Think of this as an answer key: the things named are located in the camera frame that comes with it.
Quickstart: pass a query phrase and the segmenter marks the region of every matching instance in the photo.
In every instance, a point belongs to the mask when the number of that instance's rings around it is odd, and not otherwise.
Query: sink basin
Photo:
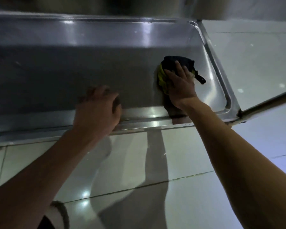
[[[157,85],[164,56],[195,60],[198,97],[223,121],[240,110],[201,22],[46,14],[0,15],[0,144],[41,141],[72,127],[89,85],[120,93],[115,133],[192,126]]]

